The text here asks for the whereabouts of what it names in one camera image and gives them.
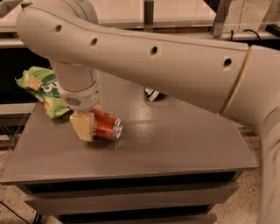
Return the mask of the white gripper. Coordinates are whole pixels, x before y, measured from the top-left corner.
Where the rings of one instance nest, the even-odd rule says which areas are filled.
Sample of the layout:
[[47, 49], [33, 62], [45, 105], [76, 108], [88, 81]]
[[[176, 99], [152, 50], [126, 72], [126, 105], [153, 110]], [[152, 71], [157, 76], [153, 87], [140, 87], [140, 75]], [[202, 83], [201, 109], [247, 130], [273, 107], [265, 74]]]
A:
[[71, 92], [58, 87], [58, 92], [62, 102], [71, 110], [76, 110], [70, 115], [70, 123], [79, 139], [92, 142], [94, 114], [81, 111], [88, 111], [92, 108], [102, 111], [103, 103], [99, 84], [95, 82], [91, 87], [78, 92]]

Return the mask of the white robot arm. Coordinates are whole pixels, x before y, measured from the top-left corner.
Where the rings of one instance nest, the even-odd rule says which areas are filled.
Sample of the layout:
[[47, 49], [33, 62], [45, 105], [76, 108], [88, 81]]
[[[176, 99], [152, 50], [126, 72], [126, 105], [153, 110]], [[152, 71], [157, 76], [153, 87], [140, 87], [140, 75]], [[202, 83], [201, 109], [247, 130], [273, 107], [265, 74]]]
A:
[[154, 88], [249, 126], [262, 139], [258, 224], [280, 224], [280, 60], [258, 45], [100, 26], [88, 0], [41, 0], [15, 24], [32, 52], [50, 60], [73, 110], [100, 99], [95, 73]]

